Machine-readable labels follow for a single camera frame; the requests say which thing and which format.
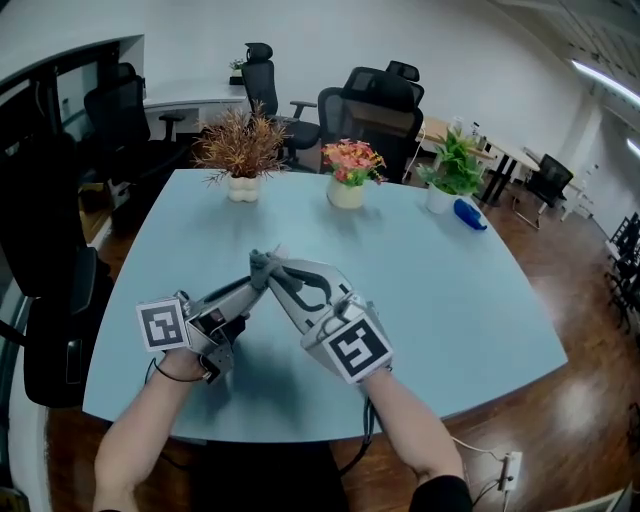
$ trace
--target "white flower pot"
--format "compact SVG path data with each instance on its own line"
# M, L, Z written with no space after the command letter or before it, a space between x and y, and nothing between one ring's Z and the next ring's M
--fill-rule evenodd
M232 201L252 203L258 199L260 192L259 178L229 177L229 192L227 197Z
M362 206L363 189L364 186L347 187L337 179L331 178L327 189L327 197L334 206L353 210Z
M429 190L427 190L427 208L433 213L444 213L451 209L457 197L456 195L443 192L435 185L429 185Z

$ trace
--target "ceiling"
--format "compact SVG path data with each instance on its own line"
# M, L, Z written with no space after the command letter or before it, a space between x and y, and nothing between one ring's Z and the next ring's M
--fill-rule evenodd
M640 0L490 1L572 69L574 59L640 95ZM579 76L607 109L640 132L640 106Z

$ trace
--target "forearm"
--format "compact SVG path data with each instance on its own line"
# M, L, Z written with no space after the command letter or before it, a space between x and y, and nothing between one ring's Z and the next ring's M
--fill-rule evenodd
M187 352L170 352L160 368L183 379L197 378L203 373L195 354ZM100 444L95 462L94 510L135 509L133 489L151 473L194 385L175 382L154 372Z
M363 387L395 452L421 483L440 475L463 478L462 459L442 421L391 372L375 372Z

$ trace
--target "dried brown plant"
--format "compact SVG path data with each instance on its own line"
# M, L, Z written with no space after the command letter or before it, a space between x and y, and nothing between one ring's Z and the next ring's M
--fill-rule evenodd
M251 114L229 109L221 123L207 125L195 143L199 155L196 166L214 171L206 178L211 183L225 176L270 176L285 169L284 161L278 158L284 134L284 126L268 120L260 103L256 103L255 112Z

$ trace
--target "potted plant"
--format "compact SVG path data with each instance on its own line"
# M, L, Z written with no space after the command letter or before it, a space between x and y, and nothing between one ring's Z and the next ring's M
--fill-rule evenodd
M260 178L282 171L278 149L284 140L284 127L268 120L257 104L255 113L227 110L217 125L207 125L195 144L196 165L215 169L205 181L228 179L232 201L258 199Z
M472 141L462 137L461 130L447 130L447 138L440 137L436 147L439 165L419 165L416 172L429 185L427 208L443 213L451 207L457 196L473 194L482 183L482 170L477 159L469 155Z
M229 67L231 68L231 77L229 77L229 85L244 85L244 80L242 80L243 64L244 64L244 59L236 59L229 62Z
M322 154L325 165L333 169L327 197L338 208L359 208L365 182L373 179L380 185L386 181L376 170L385 167L383 158L366 142L342 139L325 145Z

